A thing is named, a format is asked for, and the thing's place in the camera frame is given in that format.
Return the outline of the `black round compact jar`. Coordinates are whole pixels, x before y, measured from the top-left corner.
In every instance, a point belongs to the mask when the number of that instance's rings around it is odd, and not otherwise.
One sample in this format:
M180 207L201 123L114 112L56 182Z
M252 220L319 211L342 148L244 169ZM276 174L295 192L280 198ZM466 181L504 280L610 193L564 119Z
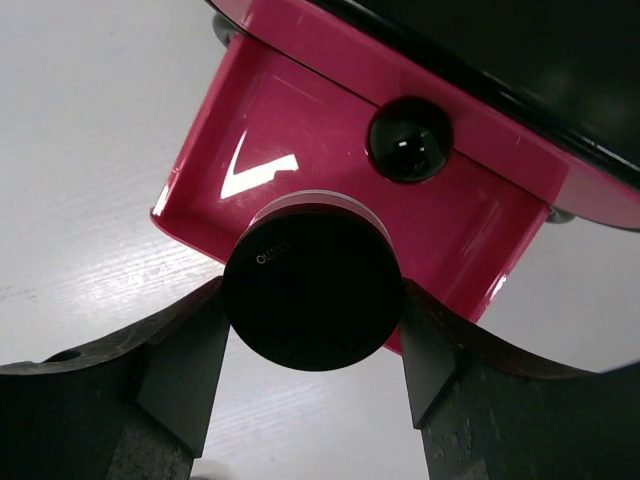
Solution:
M396 329L404 280L390 235L363 203L328 190L282 196L252 219L221 285L241 340L289 369L356 364Z

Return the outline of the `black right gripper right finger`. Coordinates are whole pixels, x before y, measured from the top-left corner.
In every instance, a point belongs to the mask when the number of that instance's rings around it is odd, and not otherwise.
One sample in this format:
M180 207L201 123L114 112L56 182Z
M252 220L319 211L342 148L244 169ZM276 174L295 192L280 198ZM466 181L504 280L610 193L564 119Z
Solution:
M412 423L433 479L635 479L639 367L545 359L406 282L400 322Z

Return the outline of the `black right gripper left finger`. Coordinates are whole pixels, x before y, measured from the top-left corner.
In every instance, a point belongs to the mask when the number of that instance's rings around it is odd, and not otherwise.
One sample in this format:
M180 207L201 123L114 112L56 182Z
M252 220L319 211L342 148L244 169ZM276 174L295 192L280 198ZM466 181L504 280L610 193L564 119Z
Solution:
M229 322L221 283L42 362L1 368L5 479L187 479Z

